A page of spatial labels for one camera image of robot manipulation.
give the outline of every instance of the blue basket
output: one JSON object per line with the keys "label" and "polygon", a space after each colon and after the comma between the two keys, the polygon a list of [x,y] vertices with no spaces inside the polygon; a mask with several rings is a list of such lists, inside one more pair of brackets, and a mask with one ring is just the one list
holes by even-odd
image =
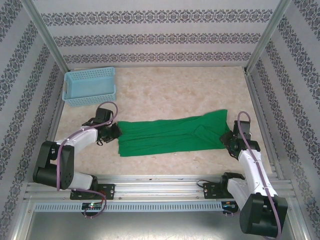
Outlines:
{"label": "blue basket", "polygon": [[115,73],[114,67],[67,72],[62,100],[71,107],[115,101]]}

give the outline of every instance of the green towel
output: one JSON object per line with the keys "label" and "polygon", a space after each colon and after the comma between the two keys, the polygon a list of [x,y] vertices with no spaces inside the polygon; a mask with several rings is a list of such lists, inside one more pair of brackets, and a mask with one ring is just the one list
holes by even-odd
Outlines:
{"label": "green towel", "polygon": [[224,149],[219,138],[229,131],[227,110],[175,120],[119,121],[121,157]]}

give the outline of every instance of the beige floor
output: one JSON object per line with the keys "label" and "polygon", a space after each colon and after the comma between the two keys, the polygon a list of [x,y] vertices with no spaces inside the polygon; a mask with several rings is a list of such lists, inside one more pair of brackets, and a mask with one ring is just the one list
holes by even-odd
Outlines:
{"label": "beige floor", "polygon": [[[228,109],[233,129],[239,111],[252,119],[252,139],[257,140],[267,173],[271,167],[241,67],[135,67],[116,68],[118,121],[180,119]],[[96,105],[64,105],[56,140],[66,138],[95,116]],[[118,140],[103,146],[91,144],[75,157],[76,171],[112,175],[199,175],[243,173],[228,151],[204,150],[149,156],[120,157]]]}

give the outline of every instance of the blue plastic basket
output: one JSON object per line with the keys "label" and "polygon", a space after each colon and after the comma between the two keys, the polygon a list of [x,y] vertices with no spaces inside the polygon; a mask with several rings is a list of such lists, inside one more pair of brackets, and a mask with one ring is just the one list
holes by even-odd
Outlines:
{"label": "blue plastic basket", "polygon": [[114,67],[67,72],[62,100],[71,107],[115,101],[115,73]]}

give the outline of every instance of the patterned wallpaper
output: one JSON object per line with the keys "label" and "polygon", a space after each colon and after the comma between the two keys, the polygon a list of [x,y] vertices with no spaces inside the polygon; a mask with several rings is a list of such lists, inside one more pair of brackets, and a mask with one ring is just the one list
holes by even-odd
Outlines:
{"label": "patterned wallpaper", "polygon": [[63,74],[19,0],[0,3],[0,240],[10,234]]}
{"label": "patterned wallpaper", "polygon": [[34,0],[70,69],[245,66],[279,0]]}
{"label": "patterned wallpaper", "polygon": [[293,0],[251,72],[283,175],[320,239],[320,0]]}

